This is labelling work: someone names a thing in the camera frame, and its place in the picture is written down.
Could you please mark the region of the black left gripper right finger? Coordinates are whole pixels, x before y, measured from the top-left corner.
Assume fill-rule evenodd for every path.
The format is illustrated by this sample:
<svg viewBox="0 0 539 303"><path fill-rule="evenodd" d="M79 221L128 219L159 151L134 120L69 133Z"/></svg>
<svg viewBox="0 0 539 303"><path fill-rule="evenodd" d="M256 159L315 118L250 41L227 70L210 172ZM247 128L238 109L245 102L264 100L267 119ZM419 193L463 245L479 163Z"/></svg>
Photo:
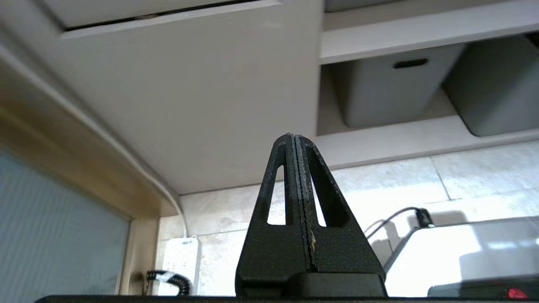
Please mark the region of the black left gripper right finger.
<svg viewBox="0 0 539 303"><path fill-rule="evenodd" d="M385 276L325 159L304 136L296 136L296 168L308 271Z"/></svg>

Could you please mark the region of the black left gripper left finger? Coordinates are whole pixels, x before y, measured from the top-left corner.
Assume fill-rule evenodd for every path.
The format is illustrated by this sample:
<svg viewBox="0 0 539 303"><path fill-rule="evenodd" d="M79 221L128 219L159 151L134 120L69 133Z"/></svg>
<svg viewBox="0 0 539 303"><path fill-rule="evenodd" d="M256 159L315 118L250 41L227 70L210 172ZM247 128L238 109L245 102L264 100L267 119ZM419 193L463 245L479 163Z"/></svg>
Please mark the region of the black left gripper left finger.
<svg viewBox="0 0 539 303"><path fill-rule="evenodd" d="M275 140L235 271L237 296L282 296L295 274L315 269L312 254L312 188L306 177L300 137ZM279 167L284 169L283 226L268 223Z"/></svg>

